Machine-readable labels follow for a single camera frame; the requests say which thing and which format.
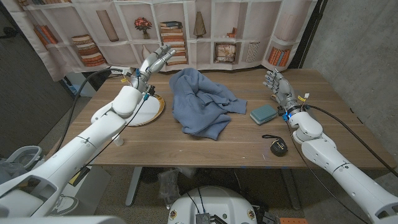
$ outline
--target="teal sponge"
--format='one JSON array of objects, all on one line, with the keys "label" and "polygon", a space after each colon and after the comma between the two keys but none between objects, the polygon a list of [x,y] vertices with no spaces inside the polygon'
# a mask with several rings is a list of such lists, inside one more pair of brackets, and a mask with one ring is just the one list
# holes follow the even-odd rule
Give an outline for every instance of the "teal sponge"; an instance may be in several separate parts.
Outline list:
[{"label": "teal sponge", "polygon": [[262,125],[276,117],[276,110],[271,105],[264,105],[250,112],[250,117],[256,124]]}]

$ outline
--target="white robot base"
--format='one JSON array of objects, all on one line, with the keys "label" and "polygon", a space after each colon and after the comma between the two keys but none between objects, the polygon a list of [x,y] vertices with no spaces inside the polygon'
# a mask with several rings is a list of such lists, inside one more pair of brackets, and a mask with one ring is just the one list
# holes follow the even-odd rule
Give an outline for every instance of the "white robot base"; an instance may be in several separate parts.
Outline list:
[{"label": "white robot base", "polygon": [[253,207],[240,194],[218,186],[200,187],[199,190],[200,194],[198,189],[193,189],[174,202],[167,223],[209,223],[195,221],[198,210],[200,214],[209,213],[210,217],[216,215],[228,224],[257,223]]}]

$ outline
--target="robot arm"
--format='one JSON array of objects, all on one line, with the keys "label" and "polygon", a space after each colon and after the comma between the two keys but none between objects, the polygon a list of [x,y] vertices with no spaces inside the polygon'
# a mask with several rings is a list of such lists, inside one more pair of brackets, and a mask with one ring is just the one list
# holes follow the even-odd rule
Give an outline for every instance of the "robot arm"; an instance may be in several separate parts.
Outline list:
[{"label": "robot arm", "polygon": [[[141,70],[132,78],[136,86],[124,86],[117,97],[98,110],[91,119],[92,125],[72,139],[38,168],[0,185],[0,218],[42,217],[48,215],[68,181],[101,149],[112,136],[126,125],[143,95],[153,95],[154,87],[147,84],[150,75],[158,72],[175,53],[166,45],[149,55]],[[32,190],[19,186],[35,180]]]},{"label": "robot arm", "polygon": [[398,198],[337,151],[333,140],[323,133],[321,124],[301,111],[294,89],[282,74],[277,70],[267,72],[263,84],[274,92],[277,102],[285,110],[289,125],[297,128],[292,136],[302,145],[303,155],[331,174],[373,223],[397,223]]}]

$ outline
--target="white plate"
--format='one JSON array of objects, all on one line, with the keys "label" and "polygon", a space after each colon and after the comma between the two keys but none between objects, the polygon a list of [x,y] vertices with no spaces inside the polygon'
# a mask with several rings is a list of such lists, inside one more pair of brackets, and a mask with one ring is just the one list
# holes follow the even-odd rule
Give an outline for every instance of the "white plate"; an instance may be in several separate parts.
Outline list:
[{"label": "white plate", "polygon": [[[125,119],[126,122],[129,122],[131,118],[135,115],[135,113],[137,113],[137,110],[141,106],[143,101],[144,99],[142,99],[141,102],[137,105],[132,116]],[[163,112],[164,105],[164,99],[158,94],[150,96],[141,107],[136,117],[128,124],[128,126],[140,126],[153,121]]]}]

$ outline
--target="curtain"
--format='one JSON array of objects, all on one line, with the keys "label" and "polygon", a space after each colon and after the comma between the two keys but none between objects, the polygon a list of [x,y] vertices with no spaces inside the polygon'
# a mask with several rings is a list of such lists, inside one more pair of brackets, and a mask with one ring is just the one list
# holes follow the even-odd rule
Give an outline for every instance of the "curtain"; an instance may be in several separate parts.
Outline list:
[{"label": "curtain", "polygon": [[163,72],[285,70],[317,1],[2,0],[54,81],[68,72],[137,68],[164,44]]}]

